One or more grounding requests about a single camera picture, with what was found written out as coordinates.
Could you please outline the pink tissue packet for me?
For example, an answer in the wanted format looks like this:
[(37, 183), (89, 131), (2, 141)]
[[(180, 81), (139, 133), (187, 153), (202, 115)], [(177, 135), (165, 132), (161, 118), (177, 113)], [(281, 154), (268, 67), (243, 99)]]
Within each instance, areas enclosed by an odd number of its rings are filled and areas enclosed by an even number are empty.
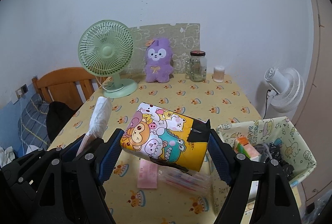
[(137, 187), (140, 189), (157, 189), (157, 164), (140, 159)]

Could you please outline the cotton swab container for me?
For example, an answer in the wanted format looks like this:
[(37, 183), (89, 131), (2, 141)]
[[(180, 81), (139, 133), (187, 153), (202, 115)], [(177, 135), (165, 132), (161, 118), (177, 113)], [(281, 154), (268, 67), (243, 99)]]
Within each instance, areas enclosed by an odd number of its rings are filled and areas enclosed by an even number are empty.
[(213, 80), (221, 83), (225, 78), (225, 68), (223, 66), (215, 66), (213, 69)]

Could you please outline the clear plastic packet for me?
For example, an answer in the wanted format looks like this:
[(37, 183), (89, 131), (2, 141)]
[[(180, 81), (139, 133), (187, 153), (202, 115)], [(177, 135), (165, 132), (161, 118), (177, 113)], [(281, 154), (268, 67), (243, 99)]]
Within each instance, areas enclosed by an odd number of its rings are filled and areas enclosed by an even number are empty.
[(200, 172), (189, 175), (168, 167), (158, 171), (158, 179), (191, 194), (205, 195), (211, 187), (211, 179), (208, 175)]

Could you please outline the blue plaid bedding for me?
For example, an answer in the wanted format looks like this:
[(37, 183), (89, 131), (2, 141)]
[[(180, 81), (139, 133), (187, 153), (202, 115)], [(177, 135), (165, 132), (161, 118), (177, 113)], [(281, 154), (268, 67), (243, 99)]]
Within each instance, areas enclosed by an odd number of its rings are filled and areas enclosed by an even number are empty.
[(49, 104), (39, 94), (34, 94), (22, 110), (18, 120), (18, 137), (21, 140), (23, 155), (50, 146), (46, 118)]

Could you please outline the white standing fan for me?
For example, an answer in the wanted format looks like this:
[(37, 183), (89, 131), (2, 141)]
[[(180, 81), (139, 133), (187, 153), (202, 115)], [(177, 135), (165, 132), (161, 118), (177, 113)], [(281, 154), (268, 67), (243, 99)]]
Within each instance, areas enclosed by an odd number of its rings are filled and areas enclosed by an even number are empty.
[(266, 117), (271, 106), (278, 113), (288, 113), (296, 109), (304, 96), (304, 81), (300, 73), (294, 68), (280, 71), (271, 67), (265, 72), (265, 82), (271, 87), (266, 93)]

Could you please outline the cartoon-print storage basket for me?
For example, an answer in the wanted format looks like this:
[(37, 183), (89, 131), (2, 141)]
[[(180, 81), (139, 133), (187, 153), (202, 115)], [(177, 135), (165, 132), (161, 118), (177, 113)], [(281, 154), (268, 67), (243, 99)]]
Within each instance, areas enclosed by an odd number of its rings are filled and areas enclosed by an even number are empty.
[(276, 159), (292, 188), (306, 179), (317, 165), (308, 145), (288, 117), (221, 124), (216, 132), (234, 150), (238, 140), (245, 137), (257, 151), (257, 155), (250, 158), (253, 161)]

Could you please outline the white tissue pack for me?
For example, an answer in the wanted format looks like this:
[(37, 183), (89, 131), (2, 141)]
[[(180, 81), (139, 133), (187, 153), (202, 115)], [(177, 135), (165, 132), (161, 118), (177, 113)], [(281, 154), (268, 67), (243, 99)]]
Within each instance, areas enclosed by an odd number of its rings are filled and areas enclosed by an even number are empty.
[(84, 135), (84, 139), (81, 145), (84, 142), (90, 142), (95, 140), (95, 138), (102, 138), (111, 115), (111, 101), (109, 98), (100, 96), (97, 99), (95, 109), (91, 115), (89, 130)]

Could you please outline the green desk fan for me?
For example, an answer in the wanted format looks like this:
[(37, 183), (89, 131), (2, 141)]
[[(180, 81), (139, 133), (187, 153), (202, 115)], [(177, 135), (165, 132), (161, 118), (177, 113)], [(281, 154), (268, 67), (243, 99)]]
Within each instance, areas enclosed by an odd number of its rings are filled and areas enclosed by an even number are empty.
[(132, 59), (133, 48), (129, 28), (118, 21), (96, 22), (81, 36), (78, 58), (82, 67), (96, 78), (111, 78), (101, 82), (105, 97), (121, 98), (137, 90), (136, 81), (120, 77)]

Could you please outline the wooden chair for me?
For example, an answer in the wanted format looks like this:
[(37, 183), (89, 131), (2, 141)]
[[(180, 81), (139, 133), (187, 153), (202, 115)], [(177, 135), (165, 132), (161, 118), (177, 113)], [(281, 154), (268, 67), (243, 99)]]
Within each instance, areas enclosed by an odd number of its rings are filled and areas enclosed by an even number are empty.
[(95, 76), (82, 67), (61, 68), (42, 76), (32, 78), (36, 93), (48, 103), (62, 102), (76, 110), (96, 91)]

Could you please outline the beige door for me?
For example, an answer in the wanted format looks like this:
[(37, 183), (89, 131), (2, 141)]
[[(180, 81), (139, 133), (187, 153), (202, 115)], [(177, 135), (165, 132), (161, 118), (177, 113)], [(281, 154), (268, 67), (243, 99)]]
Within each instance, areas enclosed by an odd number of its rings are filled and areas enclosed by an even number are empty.
[(331, 1), (311, 0), (314, 40), (304, 97), (293, 117), (317, 166), (298, 187), (309, 205), (331, 190)]

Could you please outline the purple plush bunny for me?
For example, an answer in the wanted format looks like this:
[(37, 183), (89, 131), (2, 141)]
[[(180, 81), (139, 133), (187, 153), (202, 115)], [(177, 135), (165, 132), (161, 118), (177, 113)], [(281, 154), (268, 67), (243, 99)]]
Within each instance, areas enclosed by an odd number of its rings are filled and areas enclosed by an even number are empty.
[(152, 39), (146, 43), (146, 82), (166, 83), (174, 68), (171, 66), (172, 48), (167, 38)]

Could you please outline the green orange tissue packet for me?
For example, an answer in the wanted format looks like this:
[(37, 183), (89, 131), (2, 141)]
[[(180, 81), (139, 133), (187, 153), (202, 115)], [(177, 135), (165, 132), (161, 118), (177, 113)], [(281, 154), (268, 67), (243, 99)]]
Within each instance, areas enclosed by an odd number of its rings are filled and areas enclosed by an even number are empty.
[(252, 146), (246, 137), (238, 137), (235, 139), (233, 149), (236, 153), (247, 156), (250, 160), (258, 162), (261, 154)]

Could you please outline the black cloth on chair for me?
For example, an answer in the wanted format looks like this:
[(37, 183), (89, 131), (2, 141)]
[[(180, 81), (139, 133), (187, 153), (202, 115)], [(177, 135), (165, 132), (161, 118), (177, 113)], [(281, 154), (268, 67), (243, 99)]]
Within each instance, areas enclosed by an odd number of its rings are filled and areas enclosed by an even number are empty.
[(75, 115), (78, 109), (73, 110), (65, 103), (51, 102), (46, 116), (46, 128), (50, 142), (53, 142), (60, 131)]

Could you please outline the glass jar with brown lid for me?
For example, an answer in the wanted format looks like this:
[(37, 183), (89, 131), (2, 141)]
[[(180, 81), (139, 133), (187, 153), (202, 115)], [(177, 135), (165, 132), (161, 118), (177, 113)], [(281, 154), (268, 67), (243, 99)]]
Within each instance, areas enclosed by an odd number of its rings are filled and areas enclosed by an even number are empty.
[(191, 81), (202, 82), (206, 80), (207, 59), (204, 51), (191, 51), (185, 66), (186, 75)]

